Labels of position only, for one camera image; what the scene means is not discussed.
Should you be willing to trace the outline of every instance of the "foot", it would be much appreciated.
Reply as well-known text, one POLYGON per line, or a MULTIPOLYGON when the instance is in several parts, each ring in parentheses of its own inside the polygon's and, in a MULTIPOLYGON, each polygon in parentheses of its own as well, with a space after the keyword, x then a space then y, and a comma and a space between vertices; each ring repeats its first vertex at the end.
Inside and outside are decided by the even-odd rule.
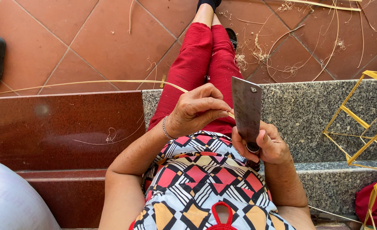
POLYGON ((234 50, 237 51, 237 35, 235 32, 230 28, 225 28, 225 30, 228 33, 228 37, 230 38, 230 41, 234 47, 234 50))
POLYGON ((197 10, 196 12, 198 11, 198 8, 200 8, 200 5, 203 4, 203 3, 207 3, 209 4, 212 8, 213 8, 213 11, 214 13, 216 12, 216 8, 220 5, 221 3, 221 0, 198 0, 198 4, 197 4, 197 10))

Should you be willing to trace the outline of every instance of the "cleaver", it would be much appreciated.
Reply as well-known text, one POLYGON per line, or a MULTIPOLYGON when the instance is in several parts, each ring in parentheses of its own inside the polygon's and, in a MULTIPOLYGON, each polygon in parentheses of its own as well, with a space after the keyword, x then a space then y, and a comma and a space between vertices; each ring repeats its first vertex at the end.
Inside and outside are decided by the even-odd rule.
MULTIPOLYGON (((258 155, 260 148, 256 139, 260 133, 262 90, 258 85, 234 76, 231 77, 231 87, 238 133, 247 142, 247 149, 258 155)), ((247 164, 259 171, 259 162, 249 160, 247 164)))

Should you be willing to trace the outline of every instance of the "red marble surface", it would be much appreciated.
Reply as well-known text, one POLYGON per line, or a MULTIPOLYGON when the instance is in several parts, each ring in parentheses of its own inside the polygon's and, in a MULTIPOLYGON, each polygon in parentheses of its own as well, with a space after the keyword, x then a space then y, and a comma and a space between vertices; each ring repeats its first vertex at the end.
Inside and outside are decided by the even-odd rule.
POLYGON ((17 172, 48 205, 61 228, 98 228, 106 170, 17 172))
POLYGON ((142 116, 140 91, 3 97, 0 163, 15 171, 105 169, 145 133, 142 116))

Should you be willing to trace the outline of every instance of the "silver bracelet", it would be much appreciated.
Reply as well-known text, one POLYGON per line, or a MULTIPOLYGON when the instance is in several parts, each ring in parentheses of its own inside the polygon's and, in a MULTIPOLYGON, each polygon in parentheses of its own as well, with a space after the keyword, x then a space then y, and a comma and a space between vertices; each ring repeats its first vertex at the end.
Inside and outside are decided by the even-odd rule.
POLYGON ((166 119, 167 117, 168 117, 168 116, 165 116, 165 117, 164 117, 164 120, 163 120, 163 132, 164 132, 165 136, 166 136, 168 139, 174 139, 174 138, 172 138, 171 136, 169 136, 169 135, 167 134, 167 132, 165 131, 164 124, 165 124, 165 119, 166 119))

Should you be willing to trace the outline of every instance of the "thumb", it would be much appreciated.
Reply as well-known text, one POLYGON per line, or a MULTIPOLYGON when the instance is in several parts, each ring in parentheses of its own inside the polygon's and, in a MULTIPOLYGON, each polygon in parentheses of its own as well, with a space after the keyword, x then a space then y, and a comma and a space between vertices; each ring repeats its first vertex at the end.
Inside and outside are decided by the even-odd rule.
POLYGON ((224 110, 209 109, 203 112, 200 116, 196 117, 193 121, 202 127, 206 126, 208 123, 214 121, 217 118, 228 117, 228 112, 224 110))
POLYGON ((274 148, 273 141, 268 136, 268 133, 266 130, 261 129, 260 133, 257 136, 257 144, 261 149, 269 150, 274 148))

